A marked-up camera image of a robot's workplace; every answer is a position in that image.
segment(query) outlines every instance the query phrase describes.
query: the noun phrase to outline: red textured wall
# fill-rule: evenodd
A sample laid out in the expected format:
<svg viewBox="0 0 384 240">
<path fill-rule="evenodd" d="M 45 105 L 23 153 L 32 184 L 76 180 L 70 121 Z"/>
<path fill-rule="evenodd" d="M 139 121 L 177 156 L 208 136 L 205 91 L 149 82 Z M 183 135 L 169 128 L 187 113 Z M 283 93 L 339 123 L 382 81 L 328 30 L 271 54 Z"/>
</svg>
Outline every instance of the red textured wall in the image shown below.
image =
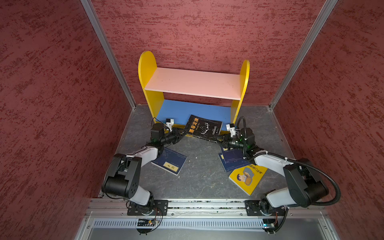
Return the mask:
<svg viewBox="0 0 384 240">
<path fill-rule="evenodd" d="M 384 239 L 383 25 L 382 0 L 339 0 L 275 108 L 295 157 L 340 185 L 342 239 Z"/>
<path fill-rule="evenodd" d="M 0 239 L 73 239 L 130 106 L 80 1 L 0 13 Z"/>
<path fill-rule="evenodd" d="M 93 0 L 137 103 L 146 103 L 137 75 L 149 50 L 159 67 L 251 73 L 244 103 L 269 104 L 324 0 Z M 230 100 L 165 94 L 166 99 L 227 104 Z"/>
</svg>

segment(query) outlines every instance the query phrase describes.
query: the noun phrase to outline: book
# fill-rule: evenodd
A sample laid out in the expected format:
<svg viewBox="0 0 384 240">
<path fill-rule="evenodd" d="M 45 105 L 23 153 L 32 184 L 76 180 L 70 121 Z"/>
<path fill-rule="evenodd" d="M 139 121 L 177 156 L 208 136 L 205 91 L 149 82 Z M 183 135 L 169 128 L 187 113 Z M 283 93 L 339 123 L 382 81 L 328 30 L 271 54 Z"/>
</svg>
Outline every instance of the book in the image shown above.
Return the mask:
<svg viewBox="0 0 384 240">
<path fill-rule="evenodd" d="M 238 160 L 243 160 L 243 151 L 239 149 L 226 149 L 222 148 L 221 149 L 221 154 L 224 157 L 225 163 L 230 163 L 230 162 L 236 162 Z"/>
<path fill-rule="evenodd" d="M 235 169 L 229 175 L 229 179 L 250 196 L 266 170 L 266 167 L 250 164 L 246 167 Z"/>
<path fill-rule="evenodd" d="M 230 172 L 232 170 L 235 170 L 237 168 L 244 167 L 250 164 L 248 161 L 242 158 L 234 162 L 225 162 L 224 155 L 221 153 L 218 154 L 218 157 L 220 158 L 221 163 L 223 164 L 224 170 L 226 172 Z"/>
<path fill-rule="evenodd" d="M 191 115 L 188 119 L 185 129 L 187 134 L 193 137 L 208 140 L 210 142 L 217 142 L 217 137 L 223 123 L 215 120 L 208 120 Z"/>
<path fill-rule="evenodd" d="M 172 174 L 178 175 L 186 159 L 187 156 L 168 148 L 164 148 L 161 156 L 153 160 L 152 164 Z"/>
</svg>

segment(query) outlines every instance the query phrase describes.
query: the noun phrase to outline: blue shelf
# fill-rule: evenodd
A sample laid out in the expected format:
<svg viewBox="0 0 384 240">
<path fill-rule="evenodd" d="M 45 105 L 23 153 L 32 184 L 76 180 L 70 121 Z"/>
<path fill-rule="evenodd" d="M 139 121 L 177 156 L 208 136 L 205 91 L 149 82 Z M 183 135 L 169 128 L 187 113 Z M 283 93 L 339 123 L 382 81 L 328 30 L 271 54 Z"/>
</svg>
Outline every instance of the blue shelf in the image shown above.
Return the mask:
<svg viewBox="0 0 384 240">
<path fill-rule="evenodd" d="M 223 122 L 222 131 L 226 131 L 225 125 L 231 123 L 231 108 L 212 106 L 200 103 L 187 103 L 173 100 L 164 100 L 157 119 L 165 122 L 167 118 L 173 118 L 175 124 L 186 125 L 191 115 L 209 120 Z"/>
</svg>

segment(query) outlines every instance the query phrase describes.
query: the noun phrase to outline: robotic arm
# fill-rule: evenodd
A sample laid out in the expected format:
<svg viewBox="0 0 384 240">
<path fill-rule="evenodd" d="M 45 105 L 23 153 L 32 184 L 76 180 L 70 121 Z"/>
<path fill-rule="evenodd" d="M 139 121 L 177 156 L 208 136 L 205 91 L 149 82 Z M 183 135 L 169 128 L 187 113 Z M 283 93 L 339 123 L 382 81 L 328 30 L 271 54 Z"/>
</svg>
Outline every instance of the robotic arm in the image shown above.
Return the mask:
<svg viewBox="0 0 384 240">
<path fill-rule="evenodd" d="M 151 128 L 151 141 L 137 152 L 131 154 L 116 154 L 104 177 L 102 191 L 121 196 L 140 206 L 140 212 L 148 214 L 154 206 L 151 192 L 139 186 L 141 167 L 161 155 L 165 144 L 175 144 L 186 134 L 183 129 L 172 128 L 172 119 L 166 124 L 156 123 Z M 309 205 L 331 205 L 340 197 L 337 184 L 321 170 L 312 166 L 308 159 L 288 159 L 278 154 L 270 153 L 255 145 L 255 135 L 250 128 L 238 131 L 234 125 L 228 125 L 230 133 L 219 136 L 216 141 L 224 148 L 242 149 L 244 159 L 252 164 L 266 167 L 283 176 L 287 187 L 273 190 L 264 194 L 259 202 L 259 210 L 264 215 L 271 215 L 284 205 L 308 207 Z M 328 188 L 320 174 L 331 181 L 336 190 L 336 197 L 328 202 L 317 202 L 328 195 Z"/>
</svg>

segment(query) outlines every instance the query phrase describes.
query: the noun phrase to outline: blue book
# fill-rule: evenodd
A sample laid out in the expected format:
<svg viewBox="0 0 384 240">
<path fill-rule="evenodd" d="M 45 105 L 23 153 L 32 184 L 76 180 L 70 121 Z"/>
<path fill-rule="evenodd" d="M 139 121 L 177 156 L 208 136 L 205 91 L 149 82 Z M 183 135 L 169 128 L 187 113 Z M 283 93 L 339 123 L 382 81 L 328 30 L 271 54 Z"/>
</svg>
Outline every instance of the blue book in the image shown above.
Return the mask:
<svg viewBox="0 0 384 240">
<path fill-rule="evenodd" d="M 224 156 L 225 163 L 236 162 L 243 159 L 243 151 L 239 149 L 226 149 L 222 148 L 221 154 Z"/>
<path fill-rule="evenodd" d="M 248 161 L 244 160 L 243 158 L 238 159 L 237 161 L 234 161 L 234 162 L 228 162 L 227 163 L 227 162 L 225 162 L 224 155 L 221 153 L 218 154 L 218 157 L 220 158 L 221 163 L 223 164 L 224 170 L 226 172 L 230 172 L 230 171 L 233 171 L 235 169 L 248 166 L 250 164 Z"/>
<path fill-rule="evenodd" d="M 180 154 L 168 148 L 164 148 L 164 151 L 161 156 L 153 160 L 152 164 L 172 174 L 178 175 L 186 159 L 187 156 L 184 156 L 183 154 Z"/>
</svg>

